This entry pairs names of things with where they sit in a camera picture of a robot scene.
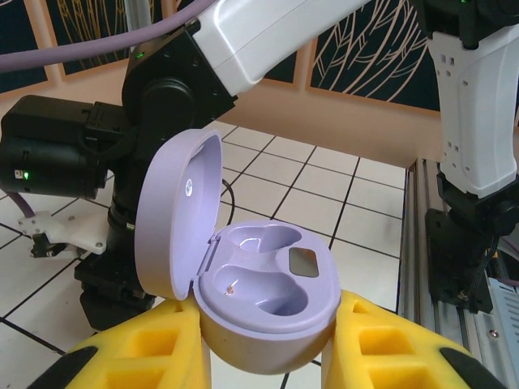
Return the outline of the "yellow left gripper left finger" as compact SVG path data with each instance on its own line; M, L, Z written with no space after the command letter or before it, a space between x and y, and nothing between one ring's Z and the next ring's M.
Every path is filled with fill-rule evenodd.
M210 389L210 356L192 300L165 300L60 357L30 389Z

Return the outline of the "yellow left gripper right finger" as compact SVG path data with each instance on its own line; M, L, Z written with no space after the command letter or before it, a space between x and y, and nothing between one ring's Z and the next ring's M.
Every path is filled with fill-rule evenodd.
M344 290L323 389L517 389L511 341L498 310L419 296L391 311Z

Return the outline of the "lilac earbud charging case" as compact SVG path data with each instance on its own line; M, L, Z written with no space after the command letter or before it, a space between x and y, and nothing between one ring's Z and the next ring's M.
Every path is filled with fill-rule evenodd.
M217 228L222 147L215 130L166 141L145 174L135 221L135 268L149 294L195 299L200 330L223 361L254 374L309 363L332 333L341 288L314 233L275 220Z

